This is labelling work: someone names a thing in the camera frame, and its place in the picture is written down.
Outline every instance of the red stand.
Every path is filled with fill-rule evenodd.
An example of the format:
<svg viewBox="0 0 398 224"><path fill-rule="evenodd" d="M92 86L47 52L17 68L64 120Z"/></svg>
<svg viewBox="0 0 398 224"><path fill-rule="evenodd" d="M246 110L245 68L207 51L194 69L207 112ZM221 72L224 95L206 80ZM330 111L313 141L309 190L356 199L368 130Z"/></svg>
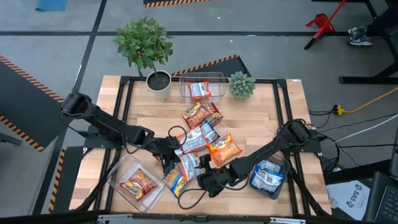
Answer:
<svg viewBox="0 0 398 224"><path fill-rule="evenodd" d="M304 47L304 50L308 50L316 40L321 39L323 37L323 33L325 32L336 32L335 28L331 25L330 21L335 17L337 12L343 7L344 3L346 0L342 0L335 12L331 15L330 19L326 16L326 14L317 14L315 16L315 19L308 24L306 24L306 27L310 27L312 24L316 23L317 26L319 27L318 32L315 33L315 35L312 37L310 42Z"/></svg>

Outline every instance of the snack bag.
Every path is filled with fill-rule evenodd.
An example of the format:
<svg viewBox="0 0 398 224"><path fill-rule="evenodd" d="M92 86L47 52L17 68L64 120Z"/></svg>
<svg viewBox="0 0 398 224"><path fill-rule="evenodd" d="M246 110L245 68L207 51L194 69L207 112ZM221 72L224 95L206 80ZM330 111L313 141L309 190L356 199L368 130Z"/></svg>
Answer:
<svg viewBox="0 0 398 224"><path fill-rule="evenodd" d="M218 111L218 109L217 109L216 105L214 105L214 103L210 103L206 107L206 110L211 113L210 116L206 118L206 120L209 122L211 127L215 127L223 119L223 116Z"/></svg>
<svg viewBox="0 0 398 224"><path fill-rule="evenodd" d="M138 169L126 182L121 182L120 187L126 189L139 201L157 185L141 169Z"/></svg>
<svg viewBox="0 0 398 224"><path fill-rule="evenodd" d="M279 173L282 170L282 166L266 161L262 161L255 166L254 172L250 177L250 186L254 189L265 190L272 196L285 180L285 175Z"/></svg>
<svg viewBox="0 0 398 224"><path fill-rule="evenodd" d="M181 160L180 167L184 176L185 183L188 183L190 180L202 174L201 169L197 168L200 164L199 156L197 153L193 152L184 154L181 149L177 149L174 152Z"/></svg>
<svg viewBox="0 0 398 224"><path fill-rule="evenodd" d="M184 176L179 165L177 165L169 172L169 174L166 175L165 183L177 198L188 185L188 183L185 183Z"/></svg>
<svg viewBox="0 0 398 224"><path fill-rule="evenodd" d="M243 152L242 149L235 145L230 134L210 144L209 150L211 160L214 161L217 166L223 165L229 158Z"/></svg>
<svg viewBox="0 0 398 224"><path fill-rule="evenodd" d="M190 90L191 99L193 100L199 100L200 98L211 96L209 91L209 81L188 83L188 87Z"/></svg>
<svg viewBox="0 0 398 224"><path fill-rule="evenodd" d="M177 136L177 139L181 145L180 148L182 149L184 154L199 151L200 149L204 149L207 146L206 139L203 136L199 126L191 129L187 133L187 140L185 141L185 143L184 134Z"/></svg>
<svg viewBox="0 0 398 224"><path fill-rule="evenodd" d="M201 124L209 115L210 112L202 107L199 102L197 102L195 106L192 106L189 110L186 110L182 117L185 119L187 124L193 128Z"/></svg>
<svg viewBox="0 0 398 224"><path fill-rule="evenodd" d="M210 126L208 121L204 121L200 125L200 130L203 136L206 139L207 144L212 143L216 139L220 137L220 135L217 134L217 132L213 129L213 127Z"/></svg>

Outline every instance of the gray floor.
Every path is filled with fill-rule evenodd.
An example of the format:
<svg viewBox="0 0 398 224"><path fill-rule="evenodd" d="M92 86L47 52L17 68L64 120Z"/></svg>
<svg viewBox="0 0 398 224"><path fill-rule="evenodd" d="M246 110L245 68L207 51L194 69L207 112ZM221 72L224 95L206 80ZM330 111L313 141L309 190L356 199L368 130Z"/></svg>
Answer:
<svg viewBox="0 0 398 224"><path fill-rule="evenodd" d="M69 0L63 12L37 12L36 0L1 0L0 31L7 30L80 30L93 27L100 0ZM386 8L384 1L372 1L377 13ZM331 14L337 3L318 3L311 0L228 0L200 2L179 6L143 8L140 0L108 1L99 26L100 31L114 31L131 19L153 16L170 31L311 31L304 24L317 13ZM365 4L349 3L336 16L337 31L368 24L372 21ZM116 53L114 37L97 37L85 71L80 91L98 96L103 75L136 75L122 56ZM254 77L302 79L307 103L311 110L328 110L334 104L346 109L363 103L393 89L392 85L340 85L342 75L371 76L393 62L382 39L366 49L346 45L346 37L324 37L309 51L303 46L309 37L237 37L237 36L176 36L174 54L169 63L159 68L170 72L209 62L220 57L239 54ZM0 36L0 54L61 96L73 87L83 57L88 36ZM331 116L326 128L349 124L398 111L398 95L394 94L355 113ZM312 117L313 124L323 124L326 117ZM360 124L327 132L339 139L377 124ZM392 143L397 121L355 136L341 145ZM72 126L85 129L85 122L74 121ZM0 125L0 131L12 133ZM64 146L79 146L83 139L68 131ZM0 144L0 217L30 213L40 179L48 163L51 148L35 152L26 143L22 147ZM387 159L390 147L347 149L358 164ZM335 156L335 148L323 143L326 157ZM353 167L354 162L341 155L341 166Z"/></svg>

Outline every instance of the wooden table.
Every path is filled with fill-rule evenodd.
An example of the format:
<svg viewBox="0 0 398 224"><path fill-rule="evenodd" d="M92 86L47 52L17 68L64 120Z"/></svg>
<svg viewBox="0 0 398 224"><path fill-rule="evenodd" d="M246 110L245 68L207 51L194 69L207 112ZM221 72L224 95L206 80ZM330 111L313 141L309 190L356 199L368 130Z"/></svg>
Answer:
<svg viewBox="0 0 398 224"><path fill-rule="evenodd" d="M112 114L120 76L104 76L98 101L96 102L103 110ZM182 113L190 108L192 104L184 102L180 96L178 82L172 82L172 95L165 101L157 100L147 89L145 82L134 82L132 99L130 102L127 124L144 126L155 132L157 137L166 137L171 126L181 125L188 129L188 125L182 118ZM303 118L310 124L307 103L300 80L287 80L289 98L294 118ZM127 85L123 91L121 105L126 99ZM281 104L284 105L283 92L279 90ZM234 142L244 152L241 156L249 155L261 146L267 144L276 134L279 127L275 108L275 99L272 85L266 83L256 84L254 95L250 99L237 100L229 92L224 98L215 103L224 116L222 122L215 129L221 135L232 134ZM284 121L287 121L285 107L282 106ZM119 112L121 119L123 106ZM134 156L140 159L146 166L150 167L159 176L163 176L161 165L144 150L137 151ZM93 190L100 176L101 165L104 157L104 149L94 149L81 162L78 178L70 204L70 209L79 206L84 198ZM302 167L305 174L306 186L322 208L331 213L331 208L326 193L320 161L312 153L301 153ZM188 188L197 187L194 180ZM100 208L104 208L108 185L104 187ZM303 213L300 191L295 186L299 212ZM201 192L190 192L184 195L182 203L184 206L191 205L202 194ZM137 210L116 191L113 195L112 212L137 213ZM200 214L200 215L253 215L253 216L291 216L292 209L289 198L287 183L284 184L277 200L271 200L259 195L250 187L235 192L224 189L216 198L207 195L193 209L182 210L178 207L177 199L166 187L160 200L148 213L172 213L172 214Z"/></svg>

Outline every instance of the plastic bin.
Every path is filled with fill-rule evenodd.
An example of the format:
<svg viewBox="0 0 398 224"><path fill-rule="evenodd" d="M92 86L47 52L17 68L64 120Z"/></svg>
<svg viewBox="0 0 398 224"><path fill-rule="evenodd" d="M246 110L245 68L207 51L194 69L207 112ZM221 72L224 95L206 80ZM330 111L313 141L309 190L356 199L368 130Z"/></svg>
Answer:
<svg viewBox="0 0 398 224"><path fill-rule="evenodd" d="M127 181L138 169L142 170L143 173L145 173L145 175L148 176L151 181L153 181L153 183L157 185L156 188L152 189L140 200L136 200L133 194L120 186L121 182ZM112 186L117 192L119 192L119 194L121 194L132 206L134 206L140 212L145 212L146 210L151 208L156 203L156 201L158 201L164 189L164 181L133 155L124 156L115 165L115 167L113 167L108 175L107 181L110 186Z"/></svg>
<svg viewBox="0 0 398 224"><path fill-rule="evenodd" d="M191 99L189 83L198 83L209 81L208 90L211 93L209 97L203 97L198 100ZM200 103L220 102L226 92L226 78L221 72L196 72L184 73L180 77L180 93L186 103L199 101Z"/></svg>
<svg viewBox="0 0 398 224"><path fill-rule="evenodd" d="M272 161L273 163L276 163L278 165L282 165L283 166L281 173L285 175L285 179L286 179L287 173L289 173L289 170L290 170L290 164L289 164L288 160L286 160L286 159L283 159L283 160L282 159L278 159L275 156L270 156L267 159ZM279 197L279 194L280 194L280 191L282 190L282 187L284 185L285 179L282 181L281 185L278 187L278 189L275 191L275 193L273 195L269 195L269 193L266 192L265 190L254 188L252 185L250 185L250 186L252 187L252 189L256 190L256 192L259 192L259 193L265 195L266 197L269 197L269 198L275 200L275 199L277 199Z"/></svg>

